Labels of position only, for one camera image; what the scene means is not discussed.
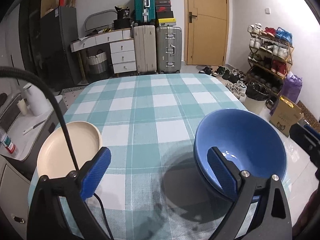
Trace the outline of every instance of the refrigerator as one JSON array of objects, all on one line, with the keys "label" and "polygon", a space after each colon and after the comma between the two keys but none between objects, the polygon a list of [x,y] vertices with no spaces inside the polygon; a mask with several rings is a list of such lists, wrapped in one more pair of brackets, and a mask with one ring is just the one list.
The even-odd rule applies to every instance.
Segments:
[{"label": "refrigerator", "polygon": [[76,8],[59,6],[40,19],[41,57],[49,86],[55,91],[75,87],[81,81],[76,53],[70,43],[78,36]]}]

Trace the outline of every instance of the bottle label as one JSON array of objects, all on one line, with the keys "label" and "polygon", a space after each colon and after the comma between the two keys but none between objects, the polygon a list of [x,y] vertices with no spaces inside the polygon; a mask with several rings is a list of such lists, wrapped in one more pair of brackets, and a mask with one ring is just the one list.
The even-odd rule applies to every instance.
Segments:
[{"label": "bottle label", "polygon": [[12,141],[11,141],[9,136],[6,136],[2,143],[7,148],[9,153],[12,154],[14,152],[16,146],[12,143]]}]

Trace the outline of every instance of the beige plate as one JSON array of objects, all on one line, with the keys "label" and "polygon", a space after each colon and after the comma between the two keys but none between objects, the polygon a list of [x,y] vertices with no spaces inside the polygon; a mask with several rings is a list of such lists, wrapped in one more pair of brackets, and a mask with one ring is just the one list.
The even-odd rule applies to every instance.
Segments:
[{"label": "beige plate", "polygon": [[[67,123],[73,151],[79,168],[92,160],[102,146],[99,130],[88,122]],[[55,130],[42,145],[37,160],[38,175],[50,179],[65,177],[74,171],[71,155],[62,128]]]}]

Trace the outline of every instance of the shelf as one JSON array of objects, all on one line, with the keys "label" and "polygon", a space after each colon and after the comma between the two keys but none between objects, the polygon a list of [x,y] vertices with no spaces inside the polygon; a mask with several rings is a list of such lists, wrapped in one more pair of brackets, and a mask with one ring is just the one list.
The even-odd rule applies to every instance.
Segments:
[{"label": "shelf", "polygon": [[254,61],[252,61],[252,60],[249,60],[249,59],[248,59],[248,61],[249,61],[250,63],[254,64],[255,66],[258,66],[259,68],[262,68],[264,71],[267,71],[268,73],[276,76],[277,78],[285,79],[285,78],[287,77],[287,74],[288,74],[288,73],[287,73],[284,77],[281,77],[281,76],[279,76],[277,73],[274,73],[274,72],[272,72],[271,70],[268,70],[267,68],[263,67],[263,66],[260,65],[259,63],[256,63],[256,62],[254,62]]},{"label": "shelf", "polygon": [[[252,50],[253,50],[253,49],[256,49],[256,48],[252,48],[252,47],[249,46],[249,49],[251,50],[251,52],[253,52]],[[283,58],[280,58],[279,56],[273,55],[273,53],[270,53],[270,52],[267,51],[267,50],[263,50],[263,49],[261,49],[261,48],[260,48],[260,49],[256,49],[256,50],[265,52],[266,54],[271,55],[272,57],[274,57],[274,58],[275,58],[276,60],[278,60],[278,61],[281,61],[281,62],[283,62],[283,63],[288,63],[288,64],[292,65],[292,60],[291,60],[291,63],[287,61],[290,56],[288,56],[288,58],[285,60],[285,59],[283,59]]]},{"label": "shelf", "polygon": [[256,80],[253,76],[249,75],[248,72],[247,72],[246,76],[247,76],[250,80],[253,80],[253,81],[259,83],[260,85],[262,85],[263,87],[265,87],[265,88],[269,91],[269,93],[272,93],[272,94],[275,95],[276,97],[278,96],[279,93],[276,94],[275,92],[273,92],[270,88],[266,87],[266,86],[265,86],[264,84],[262,84],[260,81]]},{"label": "shelf", "polygon": [[275,41],[275,42],[278,42],[278,43],[281,43],[283,45],[286,45],[288,47],[291,47],[291,48],[294,48],[293,46],[291,46],[288,42],[286,41],[283,41],[283,40],[279,40],[279,39],[276,39],[276,38],[273,38],[271,36],[265,36],[265,35],[262,35],[262,34],[257,34],[257,33],[251,33],[249,32],[252,35],[255,35],[255,36],[258,36],[258,37],[261,37],[261,38],[264,38],[264,39],[267,39],[267,40],[270,40],[270,41]]}]

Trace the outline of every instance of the blue bowl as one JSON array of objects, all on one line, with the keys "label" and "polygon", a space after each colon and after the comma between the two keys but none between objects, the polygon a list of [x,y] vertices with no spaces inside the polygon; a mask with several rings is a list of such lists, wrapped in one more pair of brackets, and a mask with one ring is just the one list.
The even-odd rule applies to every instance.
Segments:
[{"label": "blue bowl", "polygon": [[221,109],[207,115],[199,124],[194,142],[197,164],[208,182],[227,198],[207,161],[211,147],[218,147],[240,171],[256,177],[277,174],[283,180],[287,156],[275,129],[261,117],[239,109]]}]

